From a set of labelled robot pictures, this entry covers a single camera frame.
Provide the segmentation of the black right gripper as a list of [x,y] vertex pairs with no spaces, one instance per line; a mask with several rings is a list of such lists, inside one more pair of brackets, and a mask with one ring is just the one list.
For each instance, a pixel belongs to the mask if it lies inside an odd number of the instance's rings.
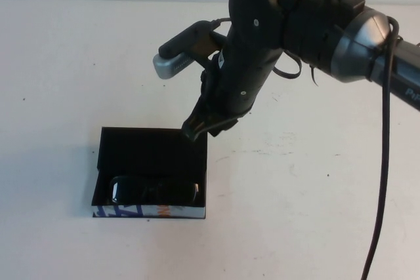
[[185,137],[195,142],[208,123],[225,121],[209,131],[213,137],[231,129],[251,109],[282,53],[223,47],[201,75],[201,96],[181,127]]

